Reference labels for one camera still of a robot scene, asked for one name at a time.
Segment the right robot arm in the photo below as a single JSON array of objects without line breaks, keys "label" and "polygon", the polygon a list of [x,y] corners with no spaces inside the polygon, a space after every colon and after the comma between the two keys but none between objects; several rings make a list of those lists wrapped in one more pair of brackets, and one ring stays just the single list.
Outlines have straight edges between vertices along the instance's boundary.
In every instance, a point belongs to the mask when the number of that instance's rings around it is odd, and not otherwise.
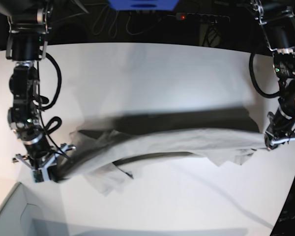
[{"label": "right robot arm", "polygon": [[[62,169],[74,165],[69,156],[73,144],[56,144],[51,134],[61,127],[59,117],[44,122],[42,114],[58,100],[62,74],[56,60],[47,52],[48,37],[53,27],[52,0],[0,0],[0,14],[7,18],[9,37],[5,57],[14,63],[8,81],[12,103],[7,111],[7,124],[23,152],[12,161],[27,166],[34,182],[60,182]],[[56,70],[54,97],[41,94],[39,63],[48,59]]]}]

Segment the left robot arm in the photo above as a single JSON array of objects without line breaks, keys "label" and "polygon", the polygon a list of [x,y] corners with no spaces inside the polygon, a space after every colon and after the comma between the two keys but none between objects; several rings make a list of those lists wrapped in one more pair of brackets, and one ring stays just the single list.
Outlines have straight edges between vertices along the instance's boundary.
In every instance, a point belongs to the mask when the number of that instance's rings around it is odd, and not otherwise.
[{"label": "left robot arm", "polygon": [[264,98],[278,99],[275,113],[269,112],[265,130],[268,150],[295,141],[295,0],[252,0],[250,6],[258,21],[267,48],[273,56],[273,68],[278,78],[278,91],[265,93],[259,87],[253,67],[256,52],[249,58],[249,73],[256,92]]}]

